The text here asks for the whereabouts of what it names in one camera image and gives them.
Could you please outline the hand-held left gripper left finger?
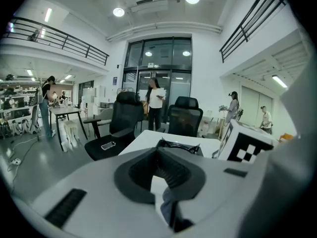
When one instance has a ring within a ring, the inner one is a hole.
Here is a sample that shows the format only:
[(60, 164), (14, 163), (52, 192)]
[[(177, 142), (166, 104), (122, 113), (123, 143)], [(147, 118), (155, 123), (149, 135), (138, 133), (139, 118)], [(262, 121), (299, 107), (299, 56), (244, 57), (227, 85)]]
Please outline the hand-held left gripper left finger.
[(120, 164), (144, 153), (129, 152), (90, 162), (43, 191), (32, 208), (45, 216), (72, 189), (86, 195), (63, 226), (67, 233), (169, 233), (171, 230), (154, 205), (135, 203), (115, 186)]

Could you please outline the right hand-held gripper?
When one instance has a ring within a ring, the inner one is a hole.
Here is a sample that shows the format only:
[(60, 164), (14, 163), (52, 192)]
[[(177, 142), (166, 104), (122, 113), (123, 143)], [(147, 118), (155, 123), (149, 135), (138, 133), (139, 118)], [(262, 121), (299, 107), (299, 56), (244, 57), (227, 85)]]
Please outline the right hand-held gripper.
[(253, 163), (259, 153), (270, 151), (277, 145), (278, 140), (262, 129), (232, 119), (221, 138), (217, 158)]

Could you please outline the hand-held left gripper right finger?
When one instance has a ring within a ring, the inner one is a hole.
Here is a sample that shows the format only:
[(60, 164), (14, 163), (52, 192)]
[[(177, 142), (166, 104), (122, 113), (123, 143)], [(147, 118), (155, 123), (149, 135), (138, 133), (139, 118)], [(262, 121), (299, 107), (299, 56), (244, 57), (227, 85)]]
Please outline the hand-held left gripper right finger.
[(159, 149), (158, 170), (167, 183), (160, 209), (179, 232), (216, 210), (246, 177), (250, 165)]

